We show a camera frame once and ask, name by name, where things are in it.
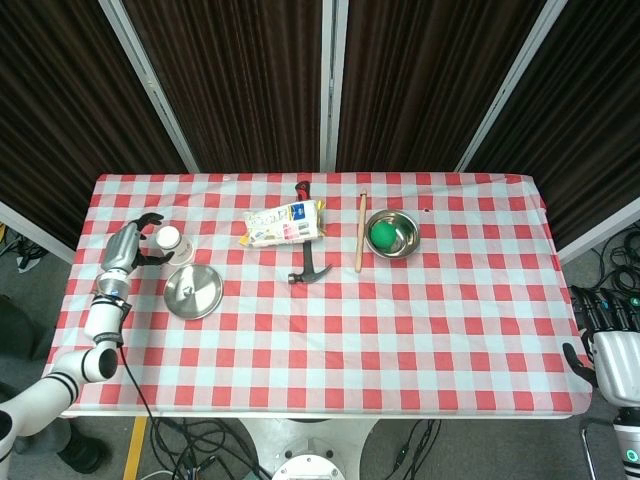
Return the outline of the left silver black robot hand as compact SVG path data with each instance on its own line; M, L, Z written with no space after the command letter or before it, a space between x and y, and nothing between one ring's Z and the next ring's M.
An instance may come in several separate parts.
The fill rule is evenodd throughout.
M131 274L137 267L168 263L174 256L173 252L163 256L145 256L139 247L140 241L146 238L142 230L148 225L160 225L162 220L160 214L145 213L112 235L106 245L102 270L117 269Z

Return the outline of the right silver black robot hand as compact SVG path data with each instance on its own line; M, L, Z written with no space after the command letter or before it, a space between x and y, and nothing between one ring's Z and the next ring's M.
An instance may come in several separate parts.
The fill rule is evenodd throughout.
M593 366L585 366L565 343L569 367L610 404L640 408L640 306L606 288L594 292L573 286L571 291L584 315L581 339Z

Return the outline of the white paper cup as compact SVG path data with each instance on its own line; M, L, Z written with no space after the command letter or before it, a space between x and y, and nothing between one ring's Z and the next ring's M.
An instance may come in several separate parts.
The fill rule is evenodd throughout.
M193 259L192 242L174 226L160 228L155 235L155 242L165 255L171 255L168 263L172 266L182 266Z

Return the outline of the silver metal plate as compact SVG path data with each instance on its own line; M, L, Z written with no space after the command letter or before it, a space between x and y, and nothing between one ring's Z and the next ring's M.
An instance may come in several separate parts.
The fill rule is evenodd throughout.
M191 286L190 296L183 289ZM223 298L221 276L209 265L189 264L180 267L167 280L163 299L168 310L184 320L197 320L213 312Z

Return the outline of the dark ribbed partition panel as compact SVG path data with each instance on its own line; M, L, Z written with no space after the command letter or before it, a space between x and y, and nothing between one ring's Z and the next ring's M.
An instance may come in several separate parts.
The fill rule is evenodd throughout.
M544 4L349 0L337 170L454 170Z
M563 248L640 197L640 0L568 0L471 172L533 178Z
M101 175L185 170L97 0L0 0L0 202L74 248Z
M316 171L322 0L124 0L203 172Z

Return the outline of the white plastic snack package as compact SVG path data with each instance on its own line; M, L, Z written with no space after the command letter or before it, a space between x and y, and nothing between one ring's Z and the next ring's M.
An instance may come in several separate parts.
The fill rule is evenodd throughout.
M321 214L322 200L305 200L279 207L246 212L246 232L239 243L244 247L270 247L299 244L325 235Z

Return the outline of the black claw hammer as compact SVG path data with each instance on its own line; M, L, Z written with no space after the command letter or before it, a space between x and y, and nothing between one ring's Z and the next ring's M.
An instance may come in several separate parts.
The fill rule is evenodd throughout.
M310 199L310 182L301 181L295 186L297 200L306 201ZM311 241L306 240L303 243L303 271L301 273L290 273L288 275L288 283L290 285L300 283L314 283L322 279L332 269L332 265L326 266L324 269L316 271L313 264L313 255Z

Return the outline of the yellow floor tape strip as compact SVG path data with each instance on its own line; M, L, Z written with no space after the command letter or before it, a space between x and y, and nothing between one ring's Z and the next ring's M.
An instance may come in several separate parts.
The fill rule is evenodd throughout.
M137 478L146 427L146 417L138 416L134 419L127 459L123 472L123 480L136 480Z

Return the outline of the black shoe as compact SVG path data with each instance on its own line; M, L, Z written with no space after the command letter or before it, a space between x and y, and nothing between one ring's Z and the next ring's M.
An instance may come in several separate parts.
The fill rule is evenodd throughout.
M99 439L75 433L58 457L75 472L91 474L97 471L109 454L107 445Z

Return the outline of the wooden stick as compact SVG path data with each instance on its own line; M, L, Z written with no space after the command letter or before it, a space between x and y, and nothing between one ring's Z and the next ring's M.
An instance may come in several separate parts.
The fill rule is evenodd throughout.
M362 192L360 193L358 224L357 224L357 245L356 245L356 260L355 260L356 273L360 273L362 269L366 209L367 209L367 191L362 190Z

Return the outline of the red white checkered tablecloth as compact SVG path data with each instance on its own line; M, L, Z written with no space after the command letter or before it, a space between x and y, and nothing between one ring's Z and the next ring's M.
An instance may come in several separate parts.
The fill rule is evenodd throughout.
M222 277L223 298L187 322L162 294L170 266L131 277L123 329L127 366L86 386L78 413L460 414L565 416L585 412L590 385L562 345L581 343L546 220L527 176L313 173L326 233L318 282L290 285L299 246L239 243L244 214L291 202L298 173L104 175L94 188L50 358L82 350L93 283L108 238L156 212ZM364 237L355 272L360 193L365 226L400 210L420 244L402 259Z

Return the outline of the steel bowl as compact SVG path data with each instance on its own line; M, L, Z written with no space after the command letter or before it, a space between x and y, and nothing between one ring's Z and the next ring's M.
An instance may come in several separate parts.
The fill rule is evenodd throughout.
M394 245L389 251L378 250L370 240L371 227L379 221L392 224L397 233ZM365 242L376 255L387 259L402 259L415 253L420 244L419 227L405 212L400 210L379 210L374 213L365 226Z

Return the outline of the green ball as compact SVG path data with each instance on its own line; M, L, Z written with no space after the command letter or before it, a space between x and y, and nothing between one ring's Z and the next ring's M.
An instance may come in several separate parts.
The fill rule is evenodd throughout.
M388 222L379 221L371 227L370 240L378 250L389 251L396 238L396 229Z

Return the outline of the grey metal partition rail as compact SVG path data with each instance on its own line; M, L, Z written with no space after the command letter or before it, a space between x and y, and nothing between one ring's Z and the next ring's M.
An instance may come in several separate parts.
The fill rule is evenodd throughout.
M571 262L636 221L640 221L640 197L560 249L558 251L560 263L565 265Z
M74 262L76 252L72 248L1 201L0 222L26 236L66 263L72 264Z

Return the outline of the grey metal partition post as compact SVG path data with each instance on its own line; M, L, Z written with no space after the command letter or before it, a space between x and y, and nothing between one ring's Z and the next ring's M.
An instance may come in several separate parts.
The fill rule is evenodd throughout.
M349 0L322 0L319 170L335 172Z
M568 0L545 1L493 101L456 164L455 172L464 172L474 159L567 3Z
M123 1L98 3L185 168L189 173L199 173L196 158Z

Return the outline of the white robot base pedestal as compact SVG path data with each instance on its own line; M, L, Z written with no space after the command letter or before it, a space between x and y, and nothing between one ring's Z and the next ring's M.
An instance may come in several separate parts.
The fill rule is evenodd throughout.
M374 418L243 418L259 464L272 480L361 480Z

